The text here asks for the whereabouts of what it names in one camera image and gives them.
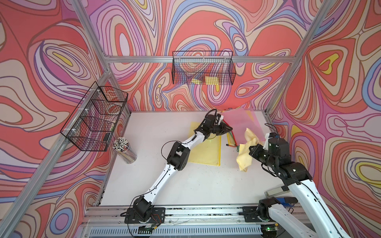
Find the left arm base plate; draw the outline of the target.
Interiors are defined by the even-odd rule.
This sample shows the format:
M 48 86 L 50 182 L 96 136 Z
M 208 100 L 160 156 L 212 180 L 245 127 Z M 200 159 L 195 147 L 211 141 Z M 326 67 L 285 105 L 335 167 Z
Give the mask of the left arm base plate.
M 133 208 L 120 214 L 124 217 L 125 224 L 162 224 L 165 222 L 166 209 L 164 207 L 153 207 L 141 217 Z

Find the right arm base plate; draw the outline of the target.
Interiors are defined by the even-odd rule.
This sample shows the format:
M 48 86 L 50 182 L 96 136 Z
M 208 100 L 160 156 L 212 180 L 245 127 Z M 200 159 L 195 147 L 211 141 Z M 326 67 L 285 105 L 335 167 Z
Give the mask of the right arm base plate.
M 275 222 L 270 218 L 267 206 L 245 206 L 238 215 L 244 216 L 245 222 Z

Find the pale yellow document bag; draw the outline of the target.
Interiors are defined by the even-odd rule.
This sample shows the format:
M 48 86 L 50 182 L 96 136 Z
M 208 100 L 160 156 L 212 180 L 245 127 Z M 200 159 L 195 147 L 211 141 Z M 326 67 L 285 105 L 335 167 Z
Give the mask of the pale yellow document bag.
M 211 138 L 191 149 L 188 162 L 218 167 L 220 160 L 221 137 L 211 134 Z

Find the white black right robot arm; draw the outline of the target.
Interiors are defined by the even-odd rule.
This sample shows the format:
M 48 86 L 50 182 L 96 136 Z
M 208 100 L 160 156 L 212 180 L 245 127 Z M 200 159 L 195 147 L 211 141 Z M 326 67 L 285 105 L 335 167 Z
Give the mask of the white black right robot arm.
M 306 167 L 291 160 L 286 140 L 274 132 L 269 133 L 264 146 L 249 147 L 249 155 L 261 163 L 264 171 L 282 180 L 283 187 L 298 200 L 314 229 L 295 218 L 275 197 L 260 200 L 255 211 L 260 220 L 277 222 L 294 238 L 349 237 L 322 199 Z

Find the yellow microfiber cloth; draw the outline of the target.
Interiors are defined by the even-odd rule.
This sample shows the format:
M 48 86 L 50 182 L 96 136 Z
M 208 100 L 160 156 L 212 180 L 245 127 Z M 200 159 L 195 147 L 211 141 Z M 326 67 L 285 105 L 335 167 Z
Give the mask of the yellow microfiber cloth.
M 239 166 L 239 170 L 246 172 L 253 161 L 252 156 L 249 155 L 250 147 L 260 144 L 260 140 L 249 128 L 246 128 L 244 137 L 246 143 L 240 144 L 239 154 L 237 156 L 236 162 Z

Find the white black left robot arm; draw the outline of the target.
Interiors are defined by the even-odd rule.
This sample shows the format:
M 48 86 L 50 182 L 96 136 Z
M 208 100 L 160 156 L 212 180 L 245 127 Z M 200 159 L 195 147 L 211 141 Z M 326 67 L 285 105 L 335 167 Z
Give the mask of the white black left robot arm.
M 163 172 L 148 191 L 133 199 L 131 207 L 133 214 L 142 222 L 149 221 L 157 195 L 170 177 L 185 168 L 189 160 L 190 151 L 209 139 L 211 134 L 221 136 L 231 132 L 232 129 L 232 127 L 223 122 L 223 116 L 218 113 L 217 109 L 212 109 L 205 114 L 203 121 L 194 130 L 192 136 L 183 142 L 174 140 L 174 144 L 165 158 L 166 166 Z

